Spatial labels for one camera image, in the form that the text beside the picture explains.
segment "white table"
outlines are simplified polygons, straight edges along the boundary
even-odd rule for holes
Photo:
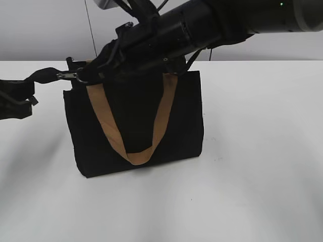
[[[23,79],[64,62],[0,62]],[[0,121],[0,241],[323,241],[323,62],[199,62],[199,158],[92,179],[76,168],[62,90],[36,85]]]

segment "bag strap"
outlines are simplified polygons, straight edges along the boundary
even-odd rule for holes
[[[97,119],[101,124],[106,138],[110,142],[112,148],[131,164],[142,165],[148,162],[158,144],[164,137],[175,97],[177,82],[177,76],[164,74],[164,93],[160,100],[154,121],[152,146],[139,153],[126,152],[122,136],[112,114],[109,102],[106,98],[103,84],[87,87],[87,93],[92,107]]]

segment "black fabric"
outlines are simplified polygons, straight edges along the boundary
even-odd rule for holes
[[[78,68],[69,63],[71,69]],[[134,166],[113,150],[105,137],[84,86],[74,85],[64,92],[66,117],[74,144],[77,166],[85,177],[137,169],[197,157],[202,151],[203,119],[199,72],[179,77],[169,124],[152,158]],[[150,74],[145,79],[123,84],[105,83],[114,118],[128,153],[151,146],[153,122],[163,95],[163,77]]]

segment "white wall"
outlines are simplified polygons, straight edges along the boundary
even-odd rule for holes
[[[134,21],[120,8],[99,9],[86,0],[98,51],[116,38],[115,28]],[[154,0],[159,5],[163,0]],[[166,12],[187,0],[170,0]],[[0,61],[94,58],[84,0],[0,0]],[[212,60],[323,59],[323,32],[257,35],[213,51]],[[209,50],[198,60],[207,60]]]

